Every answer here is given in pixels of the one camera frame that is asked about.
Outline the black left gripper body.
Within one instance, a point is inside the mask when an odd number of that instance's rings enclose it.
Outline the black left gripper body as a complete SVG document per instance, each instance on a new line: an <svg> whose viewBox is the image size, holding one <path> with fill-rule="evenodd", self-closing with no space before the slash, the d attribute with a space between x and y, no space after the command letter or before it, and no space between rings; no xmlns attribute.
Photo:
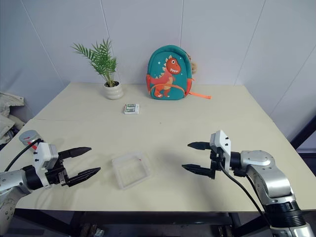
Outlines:
<svg viewBox="0 0 316 237"><path fill-rule="evenodd" d="M48 169L45 175L50 185L60 184L61 186L64 186L67 185L69 181L69 177L63 165L62 159L57 160L53 168Z"/></svg>

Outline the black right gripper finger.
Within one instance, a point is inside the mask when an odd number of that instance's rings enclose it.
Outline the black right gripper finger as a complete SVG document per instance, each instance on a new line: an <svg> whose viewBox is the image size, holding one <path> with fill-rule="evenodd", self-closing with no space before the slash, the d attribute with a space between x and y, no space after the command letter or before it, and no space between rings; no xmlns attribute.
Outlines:
<svg viewBox="0 0 316 237"><path fill-rule="evenodd" d="M211 174L211 169L210 168L204 168L201 167L200 165L196 165L196 164L183 164L182 167L194 174L197 175L202 175L202 176L207 176L209 178L212 178L213 175Z"/></svg>
<svg viewBox="0 0 316 237"><path fill-rule="evenodd" d="M197 149L197 150L211 150L209 142L192 142L188 144L188 147Z"/></svg>

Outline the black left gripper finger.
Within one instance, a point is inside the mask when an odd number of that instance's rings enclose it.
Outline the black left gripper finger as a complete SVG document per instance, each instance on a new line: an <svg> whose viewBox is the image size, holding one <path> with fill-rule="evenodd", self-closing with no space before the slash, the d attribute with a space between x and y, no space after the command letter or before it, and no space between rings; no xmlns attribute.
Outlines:
<svg viewBox="0 0 316 237"><path fill-rule="evenodd" d="M76 175L72 178L65 179L65 184L62 184L62 186L67 185L68 187L72 187L74 185L77 185L81 182L88 180L89 178L94 176L100 170L101 170L101 168L97 167L97 168L92 168L92 169L82 171L82 172L78 173L78 175Z"/></svg>
<svg viewBox="0 0 316 237"><path fill-rule="evenodd" d="M68 150L59 152L58 156L60 159L74 158L74 157L81 156L90 150L92 150L90 147L72 148L72 149L68 149Z"/></svg>

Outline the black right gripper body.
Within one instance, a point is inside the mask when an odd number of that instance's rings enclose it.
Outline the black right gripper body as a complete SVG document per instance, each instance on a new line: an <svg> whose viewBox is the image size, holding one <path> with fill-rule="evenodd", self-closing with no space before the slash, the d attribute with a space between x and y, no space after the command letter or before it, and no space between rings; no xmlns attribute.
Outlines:
<svg viewBox="0 0 316 237"><path fill-rule="evenodd" d="M215 179L216 171L222 171L224 168L224 151L222 148L217 148L217 151L211 151L210 154L210 178Z"/></svg>

